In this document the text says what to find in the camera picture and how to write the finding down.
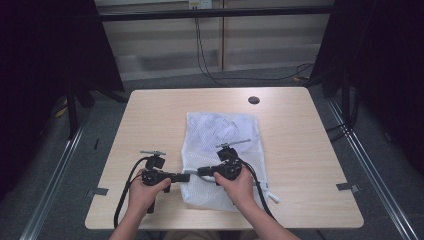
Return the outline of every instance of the forearm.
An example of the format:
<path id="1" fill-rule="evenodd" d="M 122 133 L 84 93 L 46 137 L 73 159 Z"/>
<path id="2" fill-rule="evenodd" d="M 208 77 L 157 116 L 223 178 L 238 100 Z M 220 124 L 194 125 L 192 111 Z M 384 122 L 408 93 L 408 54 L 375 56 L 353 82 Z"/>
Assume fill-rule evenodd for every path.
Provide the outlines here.
<path id="1" fill-rule="evenodd" d="M 137 234 L 138 227 L 140 226 L 140 222 L 143 217 L 146 215 L 146 210 L 143 209 L 128 209 L 119 223 L 118 227 L 116 227 L 111 240 L 129 240 L 135 239 Z"/>
<path id="2" fill-rule="evenodd" d="M 252 201 L 240 204 L 237 207 L 246 220 L 253 226 L 260 239 L 299 239 L 260 209 L 256 202 Z"/>

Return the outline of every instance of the dark background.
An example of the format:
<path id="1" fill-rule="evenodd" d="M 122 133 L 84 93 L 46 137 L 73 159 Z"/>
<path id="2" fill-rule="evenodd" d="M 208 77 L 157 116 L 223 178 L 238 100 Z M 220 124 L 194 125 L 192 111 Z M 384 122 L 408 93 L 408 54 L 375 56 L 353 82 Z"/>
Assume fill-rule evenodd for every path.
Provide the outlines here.
<path id="1" fill-rule="evenodd" d="M 409 161 L 424 172 L 424 3 L 335 5 L 352 3 L 359 8 L 330 17 L 312 76 L 337 62 Z M 89 80 L 123 90 L 102 24 L 56 18 L 82 14 L 97 14 L 94 1 L 1 3 L 1 197 L 32 159 L 52 107 L 70 84 Z M 337 89 L 340 76 L 323 85 Z"/>
<path id="2" fill-rule="evenodd" d="M 69 85 L 123 90 L 102 24 L 53 20 L 75 14 L 97 14 L 94 1 L 1 1 L 0 199 L 33 158 Z"/>

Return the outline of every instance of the electrical outlet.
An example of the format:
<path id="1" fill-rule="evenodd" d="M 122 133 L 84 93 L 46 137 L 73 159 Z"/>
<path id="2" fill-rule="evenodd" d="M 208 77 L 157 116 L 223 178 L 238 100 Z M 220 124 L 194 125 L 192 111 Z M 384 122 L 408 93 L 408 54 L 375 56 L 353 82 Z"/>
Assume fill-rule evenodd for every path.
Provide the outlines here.
<path id="1" fill-rule="evenodd" d="M 200 0 L 189 0 L 188 1 L 188 9 L 201 9 Z"/>
<path id="2" fill-rule="evenodd" d="M 212 9 L 212 0 L 200 0 L 200 9 Z"/>

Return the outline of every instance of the controller cable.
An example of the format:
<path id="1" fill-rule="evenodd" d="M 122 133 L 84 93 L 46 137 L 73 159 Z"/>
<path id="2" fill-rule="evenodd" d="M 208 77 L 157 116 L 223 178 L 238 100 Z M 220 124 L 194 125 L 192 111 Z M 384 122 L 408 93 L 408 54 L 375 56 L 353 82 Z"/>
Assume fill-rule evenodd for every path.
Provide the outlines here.
<path id="1" fill-rule="evenodd" d="M 128 190 L 130 189 L 131 183 L 134 181 L 134 179 L 136 179 L 136 178 L 137 178 L 138 176 L 140 176 L 140 175 L 137 175 L 137 176 L 136 176 L 136 177 L 134 177 L 132 180 L 131 180 L 131 177 L 132 177 L 132 175 L 134 174 L 135 169 L 137 168 L 137 166 L 138 166 L 138 165 L 139 165 L 139 164 L 140 164 L 143 160 L 147 160 L 148 158 L 149 158 L 149 157 L 144 157 L 144 158 L 142 158 L 142 159 L 138 160 L 138 161 L 134 164 L 134 167 L 133 167 L 133 169 L 131 170 L 130 175 L 128 176 L 127 182 L 125 183 L 124 190 L 122 191 L 121 199 L 119 199 L 119 203 L 118 203 L 118 206 L 116 207 L 115 215 L 114 215 L 114 217 L 113 217 L 113 226 L 114 226 L 115 228 L 118 226 L 119 213 L 121 212 L 122 205 L 124 204 L 124 201 L 125 201 L 125 198 L 126 198 L 126 196 L 127 196 Z"/>
<path id="2" fill-rule="evenodd" d="M 258 193 L 259 193 L 259 198 L 261 199 L 261 203 L 262 206 L 265 210 L 265 212 L 272 217 L 275 221 L 277 221 L 274 217 L 274 215 L 272 215 L 271 210 L 269 210 L 268 208 L 268 204 L 265 201 L 265 197 L 264 194 L 262 193 L 262 188 L 261 188 L 261 183 L 259 182 L 257 176 L 256 176 L 256 172 L 255 169 L 253 169 L 252 165 L 250 165 L 249 163 L 243 161 L 241 158 L 237 157 L 237 159 L 244 165 L 247 167 L 247 169 L 249 170 L 249 172 L 252 174 L 253 179 L 255 180 L 256 183 L 256 188 L 258 189 Z"/>

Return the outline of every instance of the round hole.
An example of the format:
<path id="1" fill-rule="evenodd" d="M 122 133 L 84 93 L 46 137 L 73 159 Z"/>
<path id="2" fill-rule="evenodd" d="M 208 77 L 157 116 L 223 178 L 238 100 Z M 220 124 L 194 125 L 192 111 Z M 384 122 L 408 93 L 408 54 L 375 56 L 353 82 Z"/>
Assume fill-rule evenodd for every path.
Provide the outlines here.
<path id="1" fill-rule="evenodd" d="M 258 97 L 252 96 L 248 99 L 250 104 L 258 104 L 260 102 Z"/>

